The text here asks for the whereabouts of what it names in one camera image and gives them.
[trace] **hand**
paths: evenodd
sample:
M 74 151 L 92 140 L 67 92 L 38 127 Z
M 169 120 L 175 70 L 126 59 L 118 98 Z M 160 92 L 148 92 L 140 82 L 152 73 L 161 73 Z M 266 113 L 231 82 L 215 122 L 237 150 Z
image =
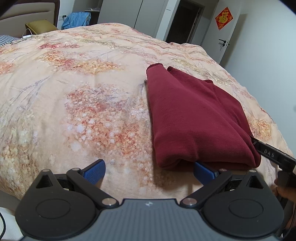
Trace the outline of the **hand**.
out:
M 296 203 L 296 188 L 290 188 L 290 187 L 277 187 L 273 190 L 274 194 L 277 196 L 278 194 L 281 195 L 283 198 L 287 198 L 288 200 Z M 287 223 L 286 229 L 290 228 L 292 222 L 292 217 Z

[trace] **white wall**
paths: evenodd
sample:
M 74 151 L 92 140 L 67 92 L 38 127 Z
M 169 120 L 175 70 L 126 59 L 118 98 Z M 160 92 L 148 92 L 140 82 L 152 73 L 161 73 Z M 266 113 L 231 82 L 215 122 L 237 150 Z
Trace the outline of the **white wall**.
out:
M 204 6 L 204 11 L 197 25 L 195 34 L 191 41 L 192 44 L 201 45 L 202 39 L 206 33 L 207 27 L 209 26 L 214 10 L 219 0 L 192 0 L 202 6 Z
M 296 15 L 279 0 L 245 0 L 229 44 L 221 66 L 247 87 L 296 154 Z
M 70 13 L 72 13 L 74 5 L 74 0 L 60 0 L 60 6 L 59 6 L 59 18 L 57 21 L 57 28 L 61 29 L 63 25 L 63 15 L 68 16 Z

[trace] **checkered pillow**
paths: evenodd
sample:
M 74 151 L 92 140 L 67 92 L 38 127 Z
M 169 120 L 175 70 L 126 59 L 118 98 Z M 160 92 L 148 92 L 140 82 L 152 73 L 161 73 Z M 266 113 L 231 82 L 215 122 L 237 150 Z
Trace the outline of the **checkered pillow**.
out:
M 19 38 L 11 37 L 9 35 L 0 35 L 0 46 L 4 44 L 9 44 L 11 41 L 16 40 Z

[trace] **yellow pillow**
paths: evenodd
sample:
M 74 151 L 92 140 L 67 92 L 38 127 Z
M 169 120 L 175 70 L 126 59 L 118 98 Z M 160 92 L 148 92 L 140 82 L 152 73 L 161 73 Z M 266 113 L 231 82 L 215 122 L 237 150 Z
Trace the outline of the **yellow pillow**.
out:
M 32 31 L 32 34 L 43 34 L 58 30 L 51 22 L 47 20 L 38 20 L 25 24 L 26 28 Z

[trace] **folded red sweater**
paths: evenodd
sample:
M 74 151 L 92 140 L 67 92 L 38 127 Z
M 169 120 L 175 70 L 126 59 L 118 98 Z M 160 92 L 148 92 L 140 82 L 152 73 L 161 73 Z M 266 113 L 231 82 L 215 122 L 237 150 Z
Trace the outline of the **folded red sweater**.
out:
M 147 85 L 159 167 L 182 170 L 195 161 L 216 169 L 260 165 L 241 104 L 211 80 L 154 64 Z

